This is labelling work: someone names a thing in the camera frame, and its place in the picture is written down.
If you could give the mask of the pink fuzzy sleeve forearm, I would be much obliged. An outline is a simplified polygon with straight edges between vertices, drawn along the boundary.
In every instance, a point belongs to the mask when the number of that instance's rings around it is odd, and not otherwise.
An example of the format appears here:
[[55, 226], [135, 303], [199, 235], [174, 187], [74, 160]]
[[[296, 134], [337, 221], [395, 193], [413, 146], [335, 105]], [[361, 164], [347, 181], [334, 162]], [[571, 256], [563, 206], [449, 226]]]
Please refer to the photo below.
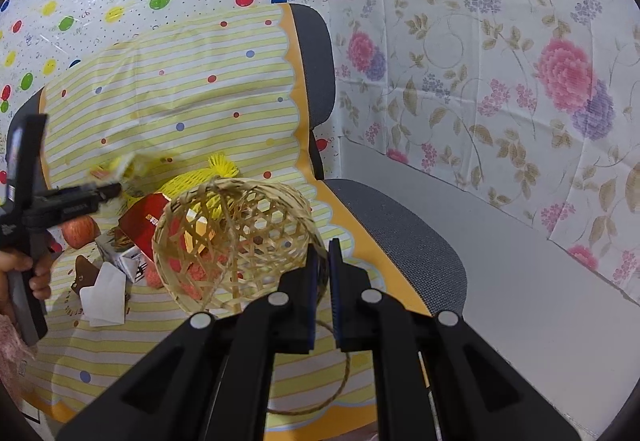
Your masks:
[[18, 409], [23, 404], [18, 365], [24, 357], [31, 356], [32, 350], [26, 346], [16, 328], [9, 301], [1, 300], [1, 382]]

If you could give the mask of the person's left hand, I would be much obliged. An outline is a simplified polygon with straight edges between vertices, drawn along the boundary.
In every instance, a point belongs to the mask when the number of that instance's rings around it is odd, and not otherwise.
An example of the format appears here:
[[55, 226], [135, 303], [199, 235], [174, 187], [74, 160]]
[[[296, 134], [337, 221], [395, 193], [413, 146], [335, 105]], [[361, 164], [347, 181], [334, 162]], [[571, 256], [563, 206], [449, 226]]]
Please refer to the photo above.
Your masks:
[[28, 285], [32, 294], [38, 300], [44, 301], [51, 296], [52, 263], [53, 258], [50, 253], [34, 263], [32, 258], [15, 249], [9, 248], [1, 251], [0, 308], [1, 314], [9, 317], [12, 324], [16, 324], [17, 319], [10, 296], [8, 275], [13, 272], [22, 273], [34, 269], [34, 276], [29, 279]]

